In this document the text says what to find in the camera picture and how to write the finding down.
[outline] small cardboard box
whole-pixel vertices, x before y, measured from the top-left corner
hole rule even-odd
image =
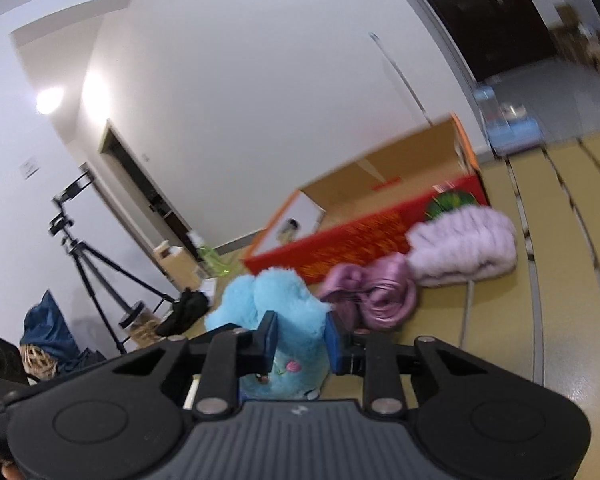
[[[560,55],[571,62],[590,65],[587,55],[589,40],[573,27],[554,27],[550,30],[552,40]]]
[[[405,233],[426,220],[440,192],[462,190],[487,201],[477,161],[455,116],[407,134],[296,190],[248,249],[254,274],[295,269],[308,284],[335,264],[365,265],[409,249]],[[285,244],[292,225],[295,241]]]
[[[580,23],[578,11],[570,4],[556,5],[555,10],[558,11],[558,16],[567,27],[577,27]]]
[[[167,242],[162,242],[154,249],[154,257],[179,291],[187,287],[198,290],[206,278],[193,256],[182,247],[171,247]]]

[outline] door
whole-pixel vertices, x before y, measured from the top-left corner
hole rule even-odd
[[[478,81],[556,54],[531,0],[428,0]]]
[[[151,211],[175,235],[182,247],[186,248],[199,261],[198,251],[187,235],[190,229],[184,224],[173,208],[171,208],[154,184],[147,178],[144,171],[138,166],[122,142],[120,142],[120,139],[110,125],[105,132],[100,152],[103,155],[111,156],[116,161],[119,169],[125,175],[125,180],[129,179],[132,182],[132,185],[139,191],[143,199],[148,202]]]

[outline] blue cloth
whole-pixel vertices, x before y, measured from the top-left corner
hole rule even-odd
[[[100,352],[88,348],[80,352],[50,290],[45,292],[39,304],[27,312],[20,344],[35,345],[55,358],[58,361],[58,375],[106,360]]]
[[[20,344],[35,345],[58,362],[71,361],[80,356],[80,349],[50,290],[45,292],[39,304],[27,312]]]
[[[245,376],[240,378],[240,392],[249,399],[305,399],[308,392],[320,389],[329,371],[324,325],[330,308],[312,296],[294,271],[269,269],[231,282],[205,326],[213,330],[235,323],[253,330],[267,310],[277,312],[278,347],[269,381],[263,384],[254,375]]]

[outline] green bottle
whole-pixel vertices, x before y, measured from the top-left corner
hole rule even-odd
[[[216,276],[225,276],[231,272],[231,267],[222,262],[220,254],[214,248],[209,247],[202,236],[195,231],[189,231],[188,235],[191,243],[196,246],[200,258],[206,263],[208,270]]]

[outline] red box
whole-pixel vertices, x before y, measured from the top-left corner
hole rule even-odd
[[[427,206],[440,192],[462,190],[487,205],[477,170],[471,144],[452,115],[296,190],[254,240],[244,264],[254,274],[293,268],[312,284],[337,263],[365,265],[407,253],[405,232],[426,220]],[[280,233],[291,220],[298,238],[284,244]]]

